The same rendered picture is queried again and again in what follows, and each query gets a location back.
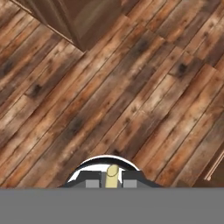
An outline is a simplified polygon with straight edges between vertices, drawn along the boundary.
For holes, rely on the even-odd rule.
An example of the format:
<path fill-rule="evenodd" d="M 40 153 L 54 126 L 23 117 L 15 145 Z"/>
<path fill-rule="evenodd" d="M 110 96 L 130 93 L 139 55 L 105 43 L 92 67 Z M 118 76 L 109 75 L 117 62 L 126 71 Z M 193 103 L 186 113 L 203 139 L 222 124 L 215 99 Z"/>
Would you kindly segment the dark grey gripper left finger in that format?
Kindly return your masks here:
<path fill-rule="evenodd" d="M 76 179 L 67 181 L 61 188 L 101 188 L 102 173 L 100 171 L 81 171 Z"/>

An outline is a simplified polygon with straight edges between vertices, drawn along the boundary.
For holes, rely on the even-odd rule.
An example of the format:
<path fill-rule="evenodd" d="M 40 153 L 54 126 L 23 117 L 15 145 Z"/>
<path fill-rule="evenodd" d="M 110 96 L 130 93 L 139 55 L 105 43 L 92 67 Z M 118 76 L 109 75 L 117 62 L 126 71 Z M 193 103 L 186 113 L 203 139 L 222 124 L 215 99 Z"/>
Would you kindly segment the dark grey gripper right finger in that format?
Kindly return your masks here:
<path fill-rule="evenodd" d="M 122 172 L 123 188 L 158 188 L 159 184 L 148 180 L 141 171 L 123 171 Z"/>

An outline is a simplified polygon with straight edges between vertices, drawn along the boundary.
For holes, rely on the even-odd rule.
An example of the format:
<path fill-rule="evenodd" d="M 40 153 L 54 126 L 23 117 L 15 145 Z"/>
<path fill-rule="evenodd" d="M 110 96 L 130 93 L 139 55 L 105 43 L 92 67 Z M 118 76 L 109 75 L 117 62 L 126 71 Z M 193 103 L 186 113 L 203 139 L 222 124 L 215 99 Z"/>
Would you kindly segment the pale yellow straw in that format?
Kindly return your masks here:
<path fill-rule="evenodd" d="M 117 188 L 118 186 L 119 167 L 116 164 L 112 164 L 106 172 L 106 188 Z"/>

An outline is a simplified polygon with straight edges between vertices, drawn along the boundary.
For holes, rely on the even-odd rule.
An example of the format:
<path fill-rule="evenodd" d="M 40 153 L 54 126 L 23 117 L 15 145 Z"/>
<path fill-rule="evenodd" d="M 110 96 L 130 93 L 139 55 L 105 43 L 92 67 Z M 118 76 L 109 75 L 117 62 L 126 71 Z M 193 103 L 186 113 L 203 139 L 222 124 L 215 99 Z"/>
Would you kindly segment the white and black round thing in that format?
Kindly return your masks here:
<path fill-rule="evenodd" d="M 105 172 L 110 165 L 118 165 L 120 175 L 122 171 L 138 171 L 138 168 L 133 163 L 123 157 L 114 155 L 100 155 L 91 157 L 82 162 L 72 173 L 69 174 L 66 182 L 68 183 L 72 180 L 76 180 L 80 171 Z"/>

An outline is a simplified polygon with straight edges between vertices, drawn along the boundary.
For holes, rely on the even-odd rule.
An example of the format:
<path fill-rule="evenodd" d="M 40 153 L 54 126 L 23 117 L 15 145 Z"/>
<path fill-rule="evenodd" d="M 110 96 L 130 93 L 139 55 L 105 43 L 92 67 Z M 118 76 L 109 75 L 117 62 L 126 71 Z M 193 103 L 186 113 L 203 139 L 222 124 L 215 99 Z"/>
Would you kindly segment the dark brown wooden cabinet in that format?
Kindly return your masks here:
<path fill-rule="evenodd" d="M 91 49 L 122 14 L 121 0 L 11 0 L 81 51 Z"/>
<path fill-rule="evenodd" d="M 224 187 L 224 143 L 215 152 L 193 187 Z"/>

